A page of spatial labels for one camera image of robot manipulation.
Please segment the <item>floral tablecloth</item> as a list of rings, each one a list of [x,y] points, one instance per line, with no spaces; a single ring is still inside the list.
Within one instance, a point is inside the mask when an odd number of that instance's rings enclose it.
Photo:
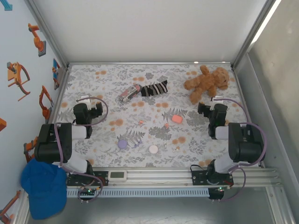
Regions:
[[[228,153],[228,142],[209,137],[208,119],[198,114],[190,91],[183,86],[199,74],[198,65],[74,65],[57,120],[72,122],[73,107],[81,96],[92,96],[92,103],[100,98],[105,101],[104,112],[94,120],[91,137],[74,141],[75,151],[93,167],[205,167]],[[139,92],[126,102],[119,101],[135,84],[144,87],[165,80],[167,93],[143,97]],[[171,120],[175,114],[183,117],[181,124]],[[118,148],[119,140],[128,142],[125,149]],[[156,154],[149,152],[151,145],[158,147]]]

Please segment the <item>brown teddy bear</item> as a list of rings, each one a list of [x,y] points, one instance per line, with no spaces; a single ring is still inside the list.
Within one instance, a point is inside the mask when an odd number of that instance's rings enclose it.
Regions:
[[[226,90],[228,88],[229,74],[222,67],[210,72],[205,65],[200,66],[201,75],[184,82],[186,90],[193,90],[190,94],[190,101],[193,105],[201,100],[202,94],[207,91],[209,97],[215,97],[217,89]]]

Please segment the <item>blue conveyor sticker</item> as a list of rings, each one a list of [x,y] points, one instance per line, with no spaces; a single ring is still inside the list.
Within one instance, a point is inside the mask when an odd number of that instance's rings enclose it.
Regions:
[[[52,66],[52,74],[53,74],[53,81],[54,81],[54,90],[58,89],[60,86],[60,81],[59,81],[59,70],[60,65],[56,61],[56,59],[53,59],[53,66]]]

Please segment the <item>grey red patterned sock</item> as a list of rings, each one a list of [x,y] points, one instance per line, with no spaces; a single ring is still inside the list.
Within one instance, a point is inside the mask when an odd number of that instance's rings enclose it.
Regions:
[[[142,87],[139,84],[135,84],[129,88],[127,88],[120,96],[119,101],[126,102],[131,98],[135,97],[140,91]]]

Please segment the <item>black white striped sock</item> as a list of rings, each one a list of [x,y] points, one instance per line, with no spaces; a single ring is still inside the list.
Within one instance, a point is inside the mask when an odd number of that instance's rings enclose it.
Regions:
[[[143,97],[151,97],[151,96],[167,93],[168,92],[167,84],[168,81],[165,80],[161,83],[144,86],[141,88],[141,95]]]

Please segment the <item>white digital display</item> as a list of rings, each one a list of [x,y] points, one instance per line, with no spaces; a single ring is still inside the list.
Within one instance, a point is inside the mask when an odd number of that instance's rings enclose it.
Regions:
[[[126,182],[127,171],[126,170],[110,170],[108,172],[108,180],[110,182]]]

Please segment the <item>black controller board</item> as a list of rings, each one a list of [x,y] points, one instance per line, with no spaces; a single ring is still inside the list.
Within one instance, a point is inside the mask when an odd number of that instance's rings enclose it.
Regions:
[[[100,190],[99,187],[97,187],[97,188],[81,187],[78,190],[78,198],[83,201],[90,200],[96,196],[98,190]]]
[[[209,199],[219,201],[224,197],[224,187],[208,188]]]

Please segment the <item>orange gripper sticker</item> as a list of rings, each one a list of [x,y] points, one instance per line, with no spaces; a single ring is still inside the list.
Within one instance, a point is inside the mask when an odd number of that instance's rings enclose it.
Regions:
[[[22,81],[21,79],[22,72],[26,76],[25,81]],[[23,98],[30,94],[30,92],[26,91],[23,87],[23,85],[26,82],[30,81],[30,76],[23,65],[19,64],[18,62],[7,62],[7,80],[13,81],[12,83],[8,84],[8,87],[11,87],[12,85],[17,85],[17,87],[22,91],[23,96],[19,98],[18,101],[21,101]]]

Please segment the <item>blue cap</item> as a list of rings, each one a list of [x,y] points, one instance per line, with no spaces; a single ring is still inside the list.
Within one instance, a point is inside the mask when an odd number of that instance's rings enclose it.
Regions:
[[[66,173],[56,165],[32,159],[21,174],[33,219],[43,220],[60,213],[67,202]]]

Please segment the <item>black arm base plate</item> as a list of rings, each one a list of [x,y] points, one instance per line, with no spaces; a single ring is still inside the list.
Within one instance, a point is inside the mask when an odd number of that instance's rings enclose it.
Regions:
[[[230,174],[221,174],[215,171],[214,165],[208,165],[207,169],[203,169],[199,165],[192,164],[190,166],[193,186],[233,186],[233,177]]]
[[[93,175],[97,178],[69,174],[66,180],[66,185],[69,187],[100,186],[100,182],[102,182],[104,186],[108,185],[108,171],[94,171]]]

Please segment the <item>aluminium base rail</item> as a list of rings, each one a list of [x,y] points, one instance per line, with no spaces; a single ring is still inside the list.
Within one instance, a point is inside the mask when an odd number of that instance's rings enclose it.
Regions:
[[[191,171],[202,171],[193,168],[96,168],[96,171],[124,172],[125,179],[109,180],[109,188],[187,188],[193,187],[197,176]],[[282,186],[279,172],[274,168],[244,167],[234,171],[229,179],[235,187],[276,187]]]

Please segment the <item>aluminium frame rail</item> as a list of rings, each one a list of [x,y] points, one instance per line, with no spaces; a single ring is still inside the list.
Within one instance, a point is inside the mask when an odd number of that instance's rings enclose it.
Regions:
[[[73,65],[127,65],[127,64],[133,64],[133,65],[231,65],[230,62],[198,62],[198,61],[186,61],[186,62],[70,62],[69,66]]]

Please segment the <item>aluminium frame post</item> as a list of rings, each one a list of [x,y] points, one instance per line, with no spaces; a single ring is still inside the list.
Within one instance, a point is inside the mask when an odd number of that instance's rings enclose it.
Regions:
[[[67,70],[69,62],[67,61],[66,57],[60,50],[51,30],[49,29],[49,26],[46,22],[46,20],[43,17],[43,14],[37,4],[35,3],[35,0],[24,0],[26,3],[29,11],[31,12],[32,16],[34,17],[35,21],[37,22],[38,27],[41,29],[44,37],[48,41],[51,49],[53,50],[55,56],[60,61],[60,65]]]
[[[233,69],[236,69],[236,67],[239,65],[240,61],[245,56],[245,54],[251,50],[251,48],[265,29],[266,25],[270,21],[280,2],[281,0],[266,0],[249,34],[247,35],[245,42],[243,43],[234,62],[232,63]]]

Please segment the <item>teal wall sticker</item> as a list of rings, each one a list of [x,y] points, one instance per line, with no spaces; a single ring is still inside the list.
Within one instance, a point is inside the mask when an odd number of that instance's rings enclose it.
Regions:
[[[8,0],[0,0],[0,3],[3,5],[5,11],[12,11],[13,5],[8,2]]]

